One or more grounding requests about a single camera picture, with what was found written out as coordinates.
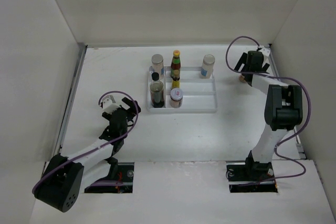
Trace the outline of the tall white spice jar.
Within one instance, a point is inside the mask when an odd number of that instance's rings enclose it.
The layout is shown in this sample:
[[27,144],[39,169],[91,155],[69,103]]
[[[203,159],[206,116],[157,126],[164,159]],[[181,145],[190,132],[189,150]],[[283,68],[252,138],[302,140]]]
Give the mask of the tall white spice jar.
[[213,72],[213,67],[215,63],[215,57],[211,54],[207,54],[203,58],[200,77],[203,79],[209,79]]

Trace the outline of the glass bottle black cap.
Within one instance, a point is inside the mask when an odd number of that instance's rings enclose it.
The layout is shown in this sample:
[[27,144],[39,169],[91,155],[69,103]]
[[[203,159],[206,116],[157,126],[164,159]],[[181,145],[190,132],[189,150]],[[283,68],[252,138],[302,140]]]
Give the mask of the glass bottle black cap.
[[160,81],[160,75],[157,72],[151,74],[152,82],[150,84],[151,102],[154,108],[162,108],[164,102],[164,84]]

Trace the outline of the brown jar white lid front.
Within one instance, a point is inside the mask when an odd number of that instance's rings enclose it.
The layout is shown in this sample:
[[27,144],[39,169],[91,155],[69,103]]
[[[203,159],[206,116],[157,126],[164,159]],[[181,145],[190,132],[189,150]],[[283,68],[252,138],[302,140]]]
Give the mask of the brown jar white lid front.
[[174,88],[170,92],[170,106],[180,108],[183,102],[183,91],[180,88]]

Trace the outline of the small yellow label bottle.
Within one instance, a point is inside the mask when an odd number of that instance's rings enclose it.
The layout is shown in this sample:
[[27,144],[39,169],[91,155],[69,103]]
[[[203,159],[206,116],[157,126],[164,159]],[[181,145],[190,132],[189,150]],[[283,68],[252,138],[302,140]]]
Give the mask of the small yellow label bottle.
[[180,87],[180,71],[176,69],[173,71],[171,89],[179,87]]

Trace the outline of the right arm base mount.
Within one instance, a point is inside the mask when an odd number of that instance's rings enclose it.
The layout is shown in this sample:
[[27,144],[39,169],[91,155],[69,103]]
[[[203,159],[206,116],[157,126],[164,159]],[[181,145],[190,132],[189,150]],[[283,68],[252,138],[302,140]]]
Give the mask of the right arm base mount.
[[271,163],[227,163],[226,178],[231,193],[277,193],[274,170]]

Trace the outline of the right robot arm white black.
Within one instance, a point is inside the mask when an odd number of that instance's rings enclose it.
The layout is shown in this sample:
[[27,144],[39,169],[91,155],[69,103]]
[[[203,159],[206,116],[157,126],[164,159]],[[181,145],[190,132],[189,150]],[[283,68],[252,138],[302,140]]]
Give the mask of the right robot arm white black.
[[256,183],[274,178],[271,161],[275,148],[303,119],[302,87],[266,76],[268,67],[261,51],[248,51],[242,54],[234,68],[242,72],[242,79],[248,85],[266,95],[265,128],[258,143],[249,152],[244,165],[227,166],[231,173],[229,179],[234,182]]

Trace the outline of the yellow cap sauce bottle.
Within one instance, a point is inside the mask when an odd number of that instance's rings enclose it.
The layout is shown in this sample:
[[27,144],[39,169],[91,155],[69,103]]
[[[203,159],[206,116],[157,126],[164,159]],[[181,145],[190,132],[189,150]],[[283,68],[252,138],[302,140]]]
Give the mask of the yellow cap sauce bottle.
[[175,70],[180,70],[181,68],[181,59],[180,59],[180,51],[173,51],[173,58],[171,62],[171,78],[173,77],[173,73]]

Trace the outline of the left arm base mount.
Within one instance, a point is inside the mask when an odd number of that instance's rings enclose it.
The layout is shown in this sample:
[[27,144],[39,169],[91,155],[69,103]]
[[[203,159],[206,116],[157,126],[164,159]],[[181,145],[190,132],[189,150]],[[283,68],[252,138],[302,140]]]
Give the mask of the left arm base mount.
[[84,189],[86,194],[127,194],[133,192],[134,163],[118,163],[111,165],[105,177],[96,179]]

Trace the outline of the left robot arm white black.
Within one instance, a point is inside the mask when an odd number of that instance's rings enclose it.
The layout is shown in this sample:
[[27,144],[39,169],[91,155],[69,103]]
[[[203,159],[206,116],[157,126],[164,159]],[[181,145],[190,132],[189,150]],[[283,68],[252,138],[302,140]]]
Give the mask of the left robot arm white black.
[[100,101],[102,117],[108,125],[93,144],[68,156],[57,154],[51,158],[32,189],[37,200],[67,212],[81,193],[117,193],[131,185],[130,177],[119,169],[114,156],[134,128],[141,109],[132,98],[124,97],[121,101],[126,108],[115,103],[110,95]]

